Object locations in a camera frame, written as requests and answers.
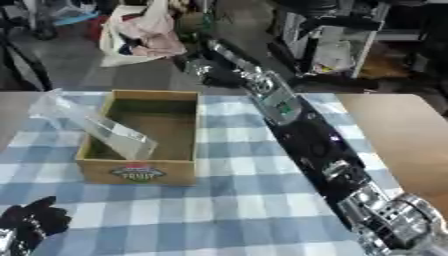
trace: gray floor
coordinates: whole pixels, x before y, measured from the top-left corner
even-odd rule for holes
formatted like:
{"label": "gray floor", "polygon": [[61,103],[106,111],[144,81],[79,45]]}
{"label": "gray floor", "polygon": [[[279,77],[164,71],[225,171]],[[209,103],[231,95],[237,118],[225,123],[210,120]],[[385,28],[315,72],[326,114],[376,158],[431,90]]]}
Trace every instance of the gray floor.
{"label": "gray floor", "polygon": [[[264,0],[226,0],[221,1],[232,22],[220,22],[219,33],[234,42],[249,54],[280,73],[284,68],[268,57],[266,42],[269,35],[265,29],[270,23],[271,12]],[[198,81],[181,74],[169,60],[157,60],[115,68],[102,68],[102,52],[95,43],[87,40],[86,24],[76,24],[59,28],[59,37],[51,41],[38,41],[23,32],[17,32],[12,40],[22,47],[32,50],[44,63],[54,87],[65,90],[108,91],[111,89],[146,90],[193,90],[205,94],[242,94],[240,90],[209,88]],[[394,90],[392,84],[381,86],[380,92]],[[351,92],[362,93],[359,88],[334,86],[329,84],[310,84],[300,87],[306,92]],[[447,109],[446,101],[435,91],[416,92],[424,97],[440,113]]]}

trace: printed logo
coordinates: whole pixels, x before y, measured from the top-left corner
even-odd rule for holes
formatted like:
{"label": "printed logo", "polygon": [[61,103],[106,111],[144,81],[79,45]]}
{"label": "printed logo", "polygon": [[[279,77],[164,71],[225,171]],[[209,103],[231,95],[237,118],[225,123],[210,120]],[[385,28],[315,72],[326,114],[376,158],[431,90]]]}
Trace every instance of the printed logo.
{"label": "printed logo", "polygon": [[165,176],[166,173],[151,168],[145,164],[132,164],[110,171],[111,174],[134,182],[148,182],[158,177]]}

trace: cardboard box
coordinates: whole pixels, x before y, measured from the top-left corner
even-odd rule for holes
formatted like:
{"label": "cardboard box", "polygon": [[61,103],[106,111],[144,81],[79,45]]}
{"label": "cardboard box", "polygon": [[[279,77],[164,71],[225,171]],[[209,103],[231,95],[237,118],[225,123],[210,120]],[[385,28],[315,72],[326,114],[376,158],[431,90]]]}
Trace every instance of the cardboard box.
{"label": "cardboard box", "polygon": [[76,155],[86,181],[104,184],[192,185],[195,182],[198,93],[114,90],[101,114],[159,144],[151,159],[123,159],[86,136]]}

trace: blue checkered tablecloth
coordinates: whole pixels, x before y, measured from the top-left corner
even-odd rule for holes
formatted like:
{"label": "blue checkered tablecloth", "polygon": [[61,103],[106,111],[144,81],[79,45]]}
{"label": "blue checkered tablecloth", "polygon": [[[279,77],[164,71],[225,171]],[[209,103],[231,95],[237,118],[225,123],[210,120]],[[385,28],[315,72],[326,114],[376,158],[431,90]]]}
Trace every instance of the blue checkered tablecloth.
{"label": "blue checkered tablecloth", "polygon": [[[105,93],[68,93],[98,107]],[[304,95],[348,139],[389,195],[400,191],[332,94]],[[83,132],[30,118],[0,154],[0,210],[56,195],[70,229],[33,256],[363,255],[245,97],[200,100],[197,185],[86,184],[74,162]]]}

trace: wooden table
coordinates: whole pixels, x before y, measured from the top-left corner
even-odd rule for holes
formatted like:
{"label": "wooden table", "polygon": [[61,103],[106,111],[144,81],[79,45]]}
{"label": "wooden table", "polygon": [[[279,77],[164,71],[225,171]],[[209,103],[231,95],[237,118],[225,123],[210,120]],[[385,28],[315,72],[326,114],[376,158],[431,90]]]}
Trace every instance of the wooden table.
{"label": "wooden table", "polygon": [[[38,93],[0,93],[0,151],[14,136]],[[403,188],[448,218],[448,123],[414,95],[340,94]]]}

